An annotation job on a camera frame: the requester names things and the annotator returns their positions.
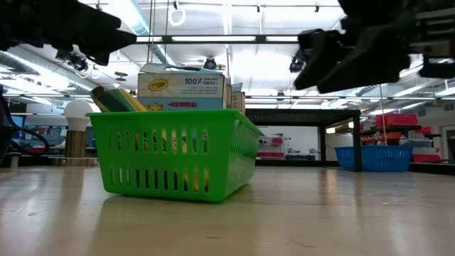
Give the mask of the light blue crayola box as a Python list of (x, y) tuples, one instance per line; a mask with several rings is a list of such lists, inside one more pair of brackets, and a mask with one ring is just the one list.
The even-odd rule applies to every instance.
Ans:
[(136, 96), (151, 111), (225, 109), (225, 76), (203, 68), (147, 63), (138, 74)]

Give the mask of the small Crayola crayon box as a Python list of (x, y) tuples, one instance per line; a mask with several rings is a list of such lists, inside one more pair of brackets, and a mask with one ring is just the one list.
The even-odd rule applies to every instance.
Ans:
[(98, 86), (90, 91), (90, 96), (101, 112), (147, 111), (147, 108), (124, 89), (106, 90)]

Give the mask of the green plastic basket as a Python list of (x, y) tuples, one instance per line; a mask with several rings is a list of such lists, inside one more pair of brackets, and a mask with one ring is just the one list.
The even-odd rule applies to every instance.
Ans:
[(218, 202), (250, 182), (262, 132), (238, 110), (92, 113), (105, 190)]

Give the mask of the white bulb brass lamp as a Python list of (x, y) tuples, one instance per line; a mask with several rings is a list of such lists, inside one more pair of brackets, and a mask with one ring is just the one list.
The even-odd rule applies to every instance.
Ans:
[(92, 113), (92, 107), (83, 100), (69, 102), (63, 112), (68, 130), (65, 135), (64, 156), (50, 157), (51, 166), (97, 166), (97, 157), (87, 157), (86, 129), (90, 122), (88, 113)]

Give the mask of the black metal rig frame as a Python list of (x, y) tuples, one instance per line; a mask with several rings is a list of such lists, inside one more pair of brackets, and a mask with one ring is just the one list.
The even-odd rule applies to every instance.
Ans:
[(455, 164), (411, 163), (409, 165), (409, 171), (455, 176)]

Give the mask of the black perforated metal stand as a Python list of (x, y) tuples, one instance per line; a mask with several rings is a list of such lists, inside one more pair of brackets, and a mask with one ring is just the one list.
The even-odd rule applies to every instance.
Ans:
[(320, 159), (315, 161), (260, 159), (257, 166), (329, 167), (326, 160), (326, 129), (333, 124), (352, 120), (354, 172), (361, 172), (360, 110), (247, 109), (246, 116), (257, 126), (316, 127)]

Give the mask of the red storage bin rack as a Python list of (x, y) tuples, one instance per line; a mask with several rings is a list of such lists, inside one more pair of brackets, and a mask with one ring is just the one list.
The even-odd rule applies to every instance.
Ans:
[(378, 114), (373, 122), (360, 125), (363, 145), (410, 146), (412, 161), (416, 163), (442, 164), (440, 148), (434, 145), (435, 134), (431, 126), (419, 123), (416, 114)]

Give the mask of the white rack with red bins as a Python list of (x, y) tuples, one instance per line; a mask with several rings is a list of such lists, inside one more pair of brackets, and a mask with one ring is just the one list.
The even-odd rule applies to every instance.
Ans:
[(257, 159), (315, 161), (319, 154), (317, 149), (298, 149), (291, 137), (273, 134), (259, 138)]

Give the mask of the blue plastic basket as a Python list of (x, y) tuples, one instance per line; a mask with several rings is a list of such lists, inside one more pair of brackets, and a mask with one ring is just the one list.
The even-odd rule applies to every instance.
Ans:
[[(344, 169), (354, 169), (354, 147), (336, 147), (338, 165)], [(370, 172), (405, 172), (412, 160), (411, 146), (362, 146), (362, 170)]]

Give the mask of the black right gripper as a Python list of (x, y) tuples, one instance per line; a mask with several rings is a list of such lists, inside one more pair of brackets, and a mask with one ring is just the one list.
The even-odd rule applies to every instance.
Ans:
[(338, 0), (346, 51), (317, 85), (321, 93), (396, 82), (423, 57), (423, 78), (455, 78), (455, 0)]

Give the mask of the overhead LED light bar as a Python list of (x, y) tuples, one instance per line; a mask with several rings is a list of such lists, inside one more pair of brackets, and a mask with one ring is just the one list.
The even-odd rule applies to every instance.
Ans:
[(157, 44), (297, 44), (297, 35), (188, 35), (138, 36), (136, 45)]

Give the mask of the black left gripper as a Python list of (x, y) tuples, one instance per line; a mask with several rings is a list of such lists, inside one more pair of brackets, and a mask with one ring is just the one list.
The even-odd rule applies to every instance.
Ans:
[(121, 26), (120, 18), (78, 0), (0, 0), (0, 50), (48, 44), (58, 60), (106, 66), (111, 52), (137, 40)]

